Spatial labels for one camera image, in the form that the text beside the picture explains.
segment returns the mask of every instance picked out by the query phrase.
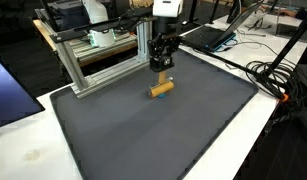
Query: box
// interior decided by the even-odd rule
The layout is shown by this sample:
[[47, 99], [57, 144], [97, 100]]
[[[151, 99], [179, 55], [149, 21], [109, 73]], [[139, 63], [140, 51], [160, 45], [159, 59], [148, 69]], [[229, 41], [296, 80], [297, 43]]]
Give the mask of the box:
[[51, 7], [62, 18], [61, 30], [88, 25], [90, 22], [87, 11], [79, 0], [61, 0], [52, 3]]

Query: gray mat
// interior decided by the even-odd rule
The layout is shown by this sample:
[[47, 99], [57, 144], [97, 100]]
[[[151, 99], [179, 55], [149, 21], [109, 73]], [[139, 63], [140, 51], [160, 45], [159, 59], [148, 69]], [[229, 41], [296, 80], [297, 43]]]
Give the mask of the gray mat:
[[241, 108], [252, 84], [179, 51], [175, 88], [150, 99], [155, 73], [140, 70], [78, 100], [70, 88], [51, 100], [85, 179], [181, 179]]

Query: monitor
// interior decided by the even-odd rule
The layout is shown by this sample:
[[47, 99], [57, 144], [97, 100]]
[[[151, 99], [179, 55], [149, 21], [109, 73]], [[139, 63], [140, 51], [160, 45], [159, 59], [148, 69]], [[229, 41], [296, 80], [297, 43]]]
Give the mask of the monitor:
[[0, 127], [43, 110], [0, 58]]

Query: white table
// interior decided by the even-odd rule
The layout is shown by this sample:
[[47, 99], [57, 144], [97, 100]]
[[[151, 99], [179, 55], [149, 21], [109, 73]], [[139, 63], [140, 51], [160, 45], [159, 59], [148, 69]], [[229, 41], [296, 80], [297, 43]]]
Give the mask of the white table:
[[[287, 17], [282, 19], [290, 20], [292, 24], [298, 22]], [[215, 21], [216, 26], [226, 27], [225, 20], [226, 17], [223, 17]], [[274, 23], [276, 17], [266, 18], [265, 21]], [[267, 37], [252, 36], [250, 38], [270, 45], [277, 52], [287, 42], [286, 39], [269, 35], [267, 31], [259, 30], [256, 33], [267, 34]], [[294, 54], [288, 55], [287, 58], [297, 63], [305, 47], [305, 43], [297, 43], [292, 49]], [[188, 47], [181, 48], [246, 79], [245, 74], [240, 70], [229, 70], [218, 60], [197, 54]], [[276, 57], [265, 47], [259, 50], [250, 49], [244, 45], [236, 46], [219, 55], [242, 65], [253, 60], [272, 61]], [[44, 112], [0, 128], [0, 180], [81, 179], [54, 114], [49, 99], [50, 94], [38, 98], [46, 108]], [[257, 93], [221, 133], [185, 179], [232, 179], [275, 109], [277, 102], [276, 99], [261, 91]], [[39, 153], [38, 159], [29, 160], [27, 158], [26, 154], [32, 150]]]

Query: white object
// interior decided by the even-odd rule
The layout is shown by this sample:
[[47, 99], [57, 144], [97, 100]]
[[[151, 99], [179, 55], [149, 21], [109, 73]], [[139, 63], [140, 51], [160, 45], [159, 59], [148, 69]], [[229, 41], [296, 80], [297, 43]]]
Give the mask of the white object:
[[[107, 11], [99, 0], [82, 0], [83, 5], [90, 17], [90, 23], [100, 23], [108, 20]], [[94, 47], [107, 47], [115, 42], [113, 29], [106, 32], [90, 30], [90, 43]]]
[[183, 0], [154, 0], [153, 16], [177, 17], [183, 9]]
[[[276, 22], [276, 16], [267, 16], [265, 22], [271, 24]], [[224, 16], [214, 21], [213, 27], [227, 28], [226, 19], [227, 16]], [[281, 17], [281, 21], [289, 22], [290, 25], [300, 23], [296, 19], [292, 21], [290, 17]], [[288, 39], [275, 37], [272, 32], [258, 30], [256, 33], [266, 34], [267, 37], [252, 36], [252, 39], [266, 43], [273, 50], [279, 52], [288, 42]], [[293, 63], [297, 63], [306, 45], [307, 43], [298, 42], [286, 58]], [[244, 72], [229, 70], [219, 60], [198, 54], [188, 47], [181, 46], [181, 49], [229, 73], [247, 79]], [[240, 65], [245, 65], [253, 60], [272, 62], [276, 57], [265, 47], [254, 50], [243, 45], [236, 46], [218, 55], [234, 60]], [[45, 107], [45, 111], [0, 128], [0, 180], [82, 179], [53, 111], [49, 98], [50, 94], [38, 98]], [[275, 98], [261, 91], [257, 93], [223, 130], [184, 180], [233, 179], [269, 116], [274, 111], [276, 103]], [[23, 157], [28, 152], [31, 155], [30, 151], [32, 150], [39, 152], [39, 158], [34, 161], [25, 160]]]

